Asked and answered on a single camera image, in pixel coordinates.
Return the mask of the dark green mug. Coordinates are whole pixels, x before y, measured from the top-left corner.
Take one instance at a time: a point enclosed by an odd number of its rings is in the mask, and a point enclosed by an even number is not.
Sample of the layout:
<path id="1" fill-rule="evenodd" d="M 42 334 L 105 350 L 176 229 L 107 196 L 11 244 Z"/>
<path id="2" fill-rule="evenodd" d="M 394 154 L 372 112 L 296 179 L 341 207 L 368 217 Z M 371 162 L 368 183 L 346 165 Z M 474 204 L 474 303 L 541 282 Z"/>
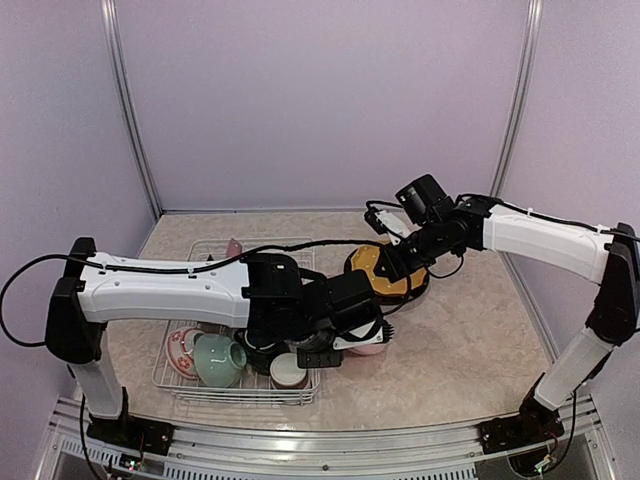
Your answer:
<path id="1" fill-rule="evenodd" d="M 279 355 L 290 352 L 289 346 L 284 342 L 278 342 L 264 347 L 256 347 L 246 339 L 245 330 L 237 330 L 233 338 L 243 347 L 247 356 L 247 362 L 253 371 L 263 376 L 270 375 L 270 366 Z"/>

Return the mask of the dark pink dotted plate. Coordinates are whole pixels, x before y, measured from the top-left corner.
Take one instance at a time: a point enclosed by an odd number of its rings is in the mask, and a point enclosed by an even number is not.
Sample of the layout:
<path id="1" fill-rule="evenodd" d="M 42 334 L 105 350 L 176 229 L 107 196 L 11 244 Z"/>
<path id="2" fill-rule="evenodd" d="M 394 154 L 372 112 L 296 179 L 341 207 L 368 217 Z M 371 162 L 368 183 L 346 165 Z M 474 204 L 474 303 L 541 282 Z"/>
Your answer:
<path id="1" fill-rule="evenodd" d="M 242 252 L 243 252 L 243 246 L 241 245 L 241 243 L 236 239 L 231 238 L 227 243 L 225 255 L 227 257 L 234 257 L 241 254 Z"/>

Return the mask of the light pink plate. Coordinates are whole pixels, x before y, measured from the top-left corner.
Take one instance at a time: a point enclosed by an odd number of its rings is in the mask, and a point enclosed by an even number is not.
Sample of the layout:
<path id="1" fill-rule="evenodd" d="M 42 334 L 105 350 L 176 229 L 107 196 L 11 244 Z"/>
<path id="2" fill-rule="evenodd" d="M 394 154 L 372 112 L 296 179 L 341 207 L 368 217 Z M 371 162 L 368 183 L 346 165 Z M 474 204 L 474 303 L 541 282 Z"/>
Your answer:
<path id="1" fill-rule="evenodd" d="M 357 356 L 374 356 L 383 353 L 386 350 L 386 345 L 382 343 L 360 345 L 351 347 L 348 352 Z"/>

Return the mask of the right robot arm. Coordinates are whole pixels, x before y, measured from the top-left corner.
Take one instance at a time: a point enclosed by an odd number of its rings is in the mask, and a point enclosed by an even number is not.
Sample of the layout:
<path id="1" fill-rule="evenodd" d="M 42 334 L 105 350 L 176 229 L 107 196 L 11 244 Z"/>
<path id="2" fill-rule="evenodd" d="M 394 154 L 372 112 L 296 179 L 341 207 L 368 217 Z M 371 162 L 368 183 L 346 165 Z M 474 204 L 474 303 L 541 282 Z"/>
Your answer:
<path id="1" fill-rule="evenodd" d="M 639 239 L 634 230 L 623 223 L 609 228 L 548 216 L 481 194 L 451 198 L 430 174 L 399 190 L 396 200 L 415 230 L 372 203 L 366 213 L 370 226 L 390 238 L 375 272 L 391 282 L 434 265 L 444 254 L 461 257 L 472 249 L 519 255 L 598 285 L 584 327 L 511 423 L 518 442 L 535 442 L 550 427 L 549 413 L 639 331 Z"/>

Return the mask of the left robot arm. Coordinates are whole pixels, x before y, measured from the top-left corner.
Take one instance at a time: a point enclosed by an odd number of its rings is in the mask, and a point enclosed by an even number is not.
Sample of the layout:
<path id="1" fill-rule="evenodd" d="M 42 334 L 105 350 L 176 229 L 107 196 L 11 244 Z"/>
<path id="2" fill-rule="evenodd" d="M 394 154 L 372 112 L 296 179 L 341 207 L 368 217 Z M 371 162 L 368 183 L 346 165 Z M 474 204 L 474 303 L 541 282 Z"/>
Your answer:
<path id="1" fill-rule="evenodd" d="M 140 434 L 109 356 L 107 326 L 120 320 L 194 321 L 243 329 L 255 347 L 287 342 L 309 352 L 302 367 L 334 368 L 340 353 L 384 343 L 385 321 L 367 274 L 333 277 L 293 253 L 326 241 L 260 245 L 222 259 L 150 261 L 97 250 L 90 237 L 64 256 L 49 300 L 45 346 L 69 365 L 90 415 L 121 445 Z"/>

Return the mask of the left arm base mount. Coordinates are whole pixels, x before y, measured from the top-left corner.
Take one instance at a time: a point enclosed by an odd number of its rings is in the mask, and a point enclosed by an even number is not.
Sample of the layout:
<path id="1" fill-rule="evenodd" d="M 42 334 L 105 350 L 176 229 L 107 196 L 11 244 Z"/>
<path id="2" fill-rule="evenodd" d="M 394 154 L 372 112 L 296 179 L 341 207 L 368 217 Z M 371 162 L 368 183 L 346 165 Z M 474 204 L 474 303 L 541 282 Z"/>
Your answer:
<path id="1" fill-rule="evenodd" d="M 116 420 L 90 417 L 87 435 L 91 439 L 135 450 L 167 456 L 175 426 L 162 421 L 127 415 Z"/>

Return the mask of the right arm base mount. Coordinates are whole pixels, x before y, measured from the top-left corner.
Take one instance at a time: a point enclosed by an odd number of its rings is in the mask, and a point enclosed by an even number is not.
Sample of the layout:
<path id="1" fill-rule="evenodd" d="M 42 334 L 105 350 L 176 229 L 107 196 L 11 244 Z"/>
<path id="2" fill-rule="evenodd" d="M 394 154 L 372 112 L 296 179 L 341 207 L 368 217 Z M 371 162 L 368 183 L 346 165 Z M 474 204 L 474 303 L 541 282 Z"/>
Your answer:
<path id="1" fill-rule="evenodd" d="M 559 418 L 542 425 L 520 414 L 480 422 L 477 431 L 485 455 L 522 448 L 561 437 L 565 433 Z"/>

